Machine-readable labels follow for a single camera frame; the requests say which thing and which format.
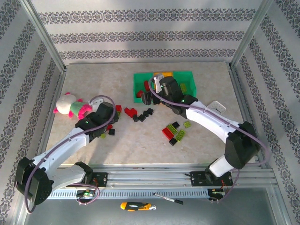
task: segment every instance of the plush toy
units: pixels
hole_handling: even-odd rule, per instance
[[[70,92],[67,92],[65,95],[61,96],[56,102],[56,108],[54,113],[61,113],[64,115],[69,115],[69,118],[72,118],[74,115],[78,119],[83,119],[84,114],[92,110],[92,106],[89,104],[83,103],[82,99],[76,100],[74,95],[71,95]]]

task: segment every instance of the green lego brick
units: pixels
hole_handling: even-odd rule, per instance
[[[183,136],[184,136],[185,133],[186,132],[184,130],[180,130],[180,132],[177,134],[177,136],[175,137],[175,139],[180,142],[182,140],[182,138],[183,138]]]
[[[190,126],[192,126],[190,121],[183,122],[183,125],[184,125],[185,128],[189,128]]]
[[[167,126],[167,128],[171,131],[172,134],[178,133],[178,131],[176,130],[176,128],[172,124],[169,124]]]
[[[186,92],[187,92],[187,87],[186,87],[186,85],[185,85],[184,83],[181,83],[181,84],[180,84],[180,88],[181,88],[182,93],[183,93],[183,94],[186,94]]]

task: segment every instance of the beige tabletop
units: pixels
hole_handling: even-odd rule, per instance
[[[78,150],[64,164],[83,161],[90,165],[138,163],[210,163],[223,155],[225,144],[201,125],[186,121],[166,106],[135,104],[133,102],[133,74],[163,71],[192,71],[197,87],[197,98],[205,105],[217,100],[227,110],[223,116],[242,122],[227,66],[224,62],[193,63],[120,63],[78,64],[67,67],[62,93],[71,92],[85,102],[96,95],[108,95],[122,108],[135,108],[138,115],[149,107],[154,114],[135,123],[124,111],[117,123],[115,136],[96,138]],[[78,119],[56,114],[47,149],[68,134]],[[181,142],[171,146],[162,129],[177,121],[178,129],[186,134]]]

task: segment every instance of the screwdriver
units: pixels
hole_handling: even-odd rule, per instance
[[[174,202],[174,203],[178,203],[178,204],[183,205],[183,201],[181,201],[181,200],[178,200],[178,199],[172,199],[172,198],[167,198],[167,197],[164,197],[164,196],[162,196],[162,195],[158,195],[158,194],[156,194],[156,193],[153,193],[153,195],[156,196],[156,197],[160,197],[160,198],[163,198],[163,199],[165,199],[165,200],[168,200],[168,201],[171,201],[171,202]]]
[[[143,202],[122,202],[121,209],[127,211],[138,211],[138,210],[156,210],[155,205]]]

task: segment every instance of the patterned wallpaper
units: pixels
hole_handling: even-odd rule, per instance
[[[292,224],[300,224],[299,12],[295,0],[274,1],[237,66],[258,135],[272,150],[270,165]]]
[[[262,0],[32,0],[65,64],[230,62]]]
[[[0,0],[0,225],[19,193],[16,167],[41,143],[60,71],[18,0]]]

